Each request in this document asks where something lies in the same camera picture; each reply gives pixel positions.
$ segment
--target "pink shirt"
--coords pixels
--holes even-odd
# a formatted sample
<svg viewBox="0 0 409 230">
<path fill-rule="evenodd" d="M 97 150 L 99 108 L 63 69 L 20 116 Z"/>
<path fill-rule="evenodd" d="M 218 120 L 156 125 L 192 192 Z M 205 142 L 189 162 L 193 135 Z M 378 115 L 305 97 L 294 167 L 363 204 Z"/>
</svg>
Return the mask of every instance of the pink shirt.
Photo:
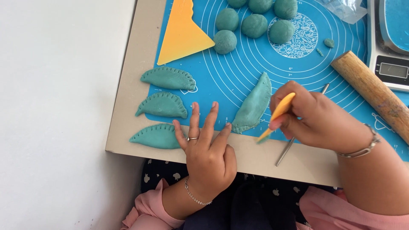
<svg viewBox="0 0 409 230">
<path fill-rule="evenodd" d="M 162 190 L 169 187 L 162 179 L 155 190 L 135 199 L 135 207 L 122 221 L 121 230 L 170 230 L 183 221 L 169 216 L 162 205 Z M 409 215 L 383 216 L 354 207 L 342 191 L 337 195 L 309 187 L 300 199 L 300 209 L 312 228 L 297 223 L 298 230 L 409 230 Z"/>
</svg>

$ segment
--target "rolling pin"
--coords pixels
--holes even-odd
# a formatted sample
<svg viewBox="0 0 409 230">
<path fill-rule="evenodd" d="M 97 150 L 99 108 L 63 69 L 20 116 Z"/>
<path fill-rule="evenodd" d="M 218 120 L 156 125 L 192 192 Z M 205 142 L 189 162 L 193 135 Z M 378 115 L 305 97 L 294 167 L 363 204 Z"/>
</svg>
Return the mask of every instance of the rolling pin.
<svg viewBox="0 0 409 230">
<path fill-rule="evenodd" d="M 409 108 L 351 51 L 331 66 L 409 144 Z"/>
</svg>

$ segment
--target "silver bracelet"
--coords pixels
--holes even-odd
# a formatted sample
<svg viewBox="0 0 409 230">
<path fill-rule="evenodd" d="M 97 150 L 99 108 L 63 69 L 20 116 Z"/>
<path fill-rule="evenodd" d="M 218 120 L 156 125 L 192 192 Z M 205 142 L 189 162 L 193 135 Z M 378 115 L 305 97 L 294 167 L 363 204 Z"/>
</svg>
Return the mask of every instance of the silver bracelet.
<svg viewBox="0 0 409 230">
<path fill-rule="evenodd" d="M 346 158 L 356 158 L 356 157 L 364 156 L 364 155 L 370 153 L 377 143 L 381 143 L 381 142 L 382 142 L 382 141 L 380 140 L 380 138 L 378 137 L 378 133 L 375 131 L 375 129 L 373 129 L 373 128 L 372 128 L 370 125 L 368 125 L 368 124 L 364 124 L 364 125 L 368 126 L 368 127 L 371 129 L 371 132 L 372 132 L 372 134 L 373 134 L 372 141 L 371 141 L 371 143 L 369 144 L 368 148 L 359 150 L 358 152 L 348 153 L 348 154 L 339 153 L 339 152 L 335 152 L 335 153 L 338 154 L 339 156 L 346 157 Z"/>
<path fill-rule="evenodd" d="M 196 201 L 197 203 L 199 203 L 199 204 L 201 204 L 201 205 L 209 205 L 209 204 L 211 204 L 212 201 L 207 202 L 207 203 L 203 203 L 203 202 L 198 201 L 198 200 L 192 195 L 192 193 L 189 192 L 189 189 L 188 189 L 189 186 L 187 186 L 187 179 L 189 179 L 189 176 L 187 176 L 186 179 L 184 180 L 184 188 L 187 190 L 187 193 L 189 194 L 189 196 L 190 196 L 194 201 Z"/>
</svg>

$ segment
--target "metal rod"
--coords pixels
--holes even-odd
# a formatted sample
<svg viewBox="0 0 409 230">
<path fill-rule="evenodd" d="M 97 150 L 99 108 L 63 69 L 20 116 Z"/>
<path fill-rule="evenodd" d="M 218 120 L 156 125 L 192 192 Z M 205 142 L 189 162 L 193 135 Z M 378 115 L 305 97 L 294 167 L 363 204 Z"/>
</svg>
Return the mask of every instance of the metal rod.
<svg viewBox="0 0 409 230">
<path fill-rule="evenodd" d="M 327 83 L 327 84 L 324 86 L 324 88 L 322 89 L 321 93 L 324 94 L 324 93 L 327 91 L 327 89 L 328 89 L 329 86 L 330 86 L 330 84 Z M 292 138 L 291 138 L 291 141 L 287 144 L 287 146 L 285 147 L 284 151 L 281 153 L 281 157 L 280 157 L 280 159 L 277 161 L 276 166 L 278 166 L 278 165 L 281 163 L 281 161 L 283 160 L 284 156 L 287 154 L 288 150 L 290 149 L 291 145 L 294 143 L 294 141 L 295 141 L 295 137 L 292 137 Z"/>
</svg>

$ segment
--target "child's hand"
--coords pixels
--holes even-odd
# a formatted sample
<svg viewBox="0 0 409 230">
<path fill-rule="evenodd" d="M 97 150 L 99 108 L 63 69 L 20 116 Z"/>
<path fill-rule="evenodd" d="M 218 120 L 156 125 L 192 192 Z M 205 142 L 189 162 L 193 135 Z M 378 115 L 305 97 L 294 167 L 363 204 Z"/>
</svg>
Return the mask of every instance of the child's hand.
<svg viewBox="0 0 409 230">
<path fill-rule="evenodd" d="M 291 112 L 276 118 L 270 129 L 280 128 L 288 139 L 294 136 L 303 144 L 340 153 L 353 153 L 368 147 L 373 136 L 368 127 L 326 96 L 308 92 L 295 81 L 289 81 L 274 93 L 271 111 L 292 92 L 296 95 Z"/>
<path fill-rule="evenodd" d="M 177 120 L 173 121 L 176 139 L 186 153 L 189 191 L 196 199 L 204 203 L 213 200 L 225 190 L 233 182 L 237 173 L 234 149 L 227 144 L 231 124 L 227 123 L 213 143 L 211 142 L 218 111 L 219 104 L 213 102 L 213 107 L 200 131 L 199 104 L 197 102 L 192 104 L 188 137 L 199 137 L 199 139 L 189 140 L 188 143 L 180 123 Z"/>
</svg>

